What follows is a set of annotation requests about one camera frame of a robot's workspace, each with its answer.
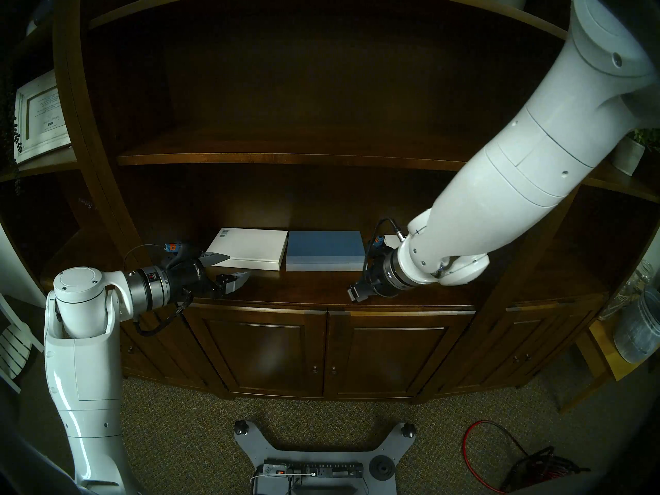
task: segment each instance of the knob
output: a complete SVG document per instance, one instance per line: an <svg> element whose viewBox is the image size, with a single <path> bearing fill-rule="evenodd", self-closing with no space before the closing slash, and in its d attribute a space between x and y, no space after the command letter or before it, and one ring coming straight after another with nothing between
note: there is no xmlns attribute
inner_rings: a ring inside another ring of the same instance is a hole
<svg viewBox="0 0 660 495"><path fill-rule="evenodd" d="M248 426L248 423L244 420L237 420L234 423L234 433L237 435L246 435L248 434L248 431L250 430L250 427Z"/></svg>
<svg viewBox="0 0 660 495"><path fill-rule="evenodd" d="M401 426L401 435L404 438L414 438L417 434L417 429L414 424L406 423Z"/></svg>

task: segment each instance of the white chair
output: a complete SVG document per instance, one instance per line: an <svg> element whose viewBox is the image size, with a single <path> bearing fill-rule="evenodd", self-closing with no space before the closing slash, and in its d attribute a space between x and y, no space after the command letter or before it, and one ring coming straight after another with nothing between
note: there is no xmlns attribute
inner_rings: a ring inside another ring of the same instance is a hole
<svg viewBox="0 0 660 495"><path fill-rule="evenodd" d="M0 308L9 320L8 328L0 334L0 377L20 393L20 387L14 383L14 378L25 367L32 345L39 351L44 350L44 345L32 334L30 327L19 319L2 294Z"/></svg>

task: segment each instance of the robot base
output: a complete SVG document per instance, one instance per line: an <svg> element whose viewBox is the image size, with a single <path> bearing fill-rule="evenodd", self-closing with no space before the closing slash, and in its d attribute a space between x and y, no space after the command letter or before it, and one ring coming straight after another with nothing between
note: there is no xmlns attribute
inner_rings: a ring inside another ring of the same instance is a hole
<svg viewBox="0 0 660 495"><path fill-rule="evenodd" d="M259 495L283 495L289 488L292 495L396 495L395 465L415 442L415 435L415 426L400 422L373 451L280 451L263 437L253 422L239 420L234 425L236 443L255 469L263 465L266 475L257 477L253 487L253 493ZM356 464L363 468L356 469ZM307 465L307 468L303 466L298 470L302 475L296 475L288 465ZM305 475L310 465L317 475ZM277 475L277 471L288 474Z"/></svg>

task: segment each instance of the blue book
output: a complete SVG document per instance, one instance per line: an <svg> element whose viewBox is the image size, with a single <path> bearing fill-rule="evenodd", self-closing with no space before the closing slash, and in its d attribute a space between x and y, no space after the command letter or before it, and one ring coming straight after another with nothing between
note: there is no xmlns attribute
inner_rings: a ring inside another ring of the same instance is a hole
<svg viewBox="0 0 660 495"><path fill-rule="evenodd" d="M361 271L362 236L348 231L292 231L286 251L287 271Z"/></svg>

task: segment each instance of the metal base plate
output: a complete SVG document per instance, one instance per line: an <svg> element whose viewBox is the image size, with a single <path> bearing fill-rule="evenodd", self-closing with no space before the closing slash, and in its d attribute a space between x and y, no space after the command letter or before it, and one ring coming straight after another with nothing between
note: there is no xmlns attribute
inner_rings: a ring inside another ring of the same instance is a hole
<svg viewBox="0 0 660 495"><path fill-rule="evenodd" d="M377 481L369 473L369 463L376 456L389 457L396 465L410 446L415 437L403 436L400 422L387 436L385 441L373 451L364 452L309 452L309 451L280 451L274 448L261 434L253 422L247 424L247 433L234 433L236 443L250 458L255 469L261 466L266 459L279 459L294 463L362 463L364 465L364 478L316 478L305 476L302 478L302 488L336 488L340 486L353 487L355 493L360 495L396 495L396 475L386 481ZM286 476L257 477L254 492L259 495L284 495L289 488Z"/></svg>

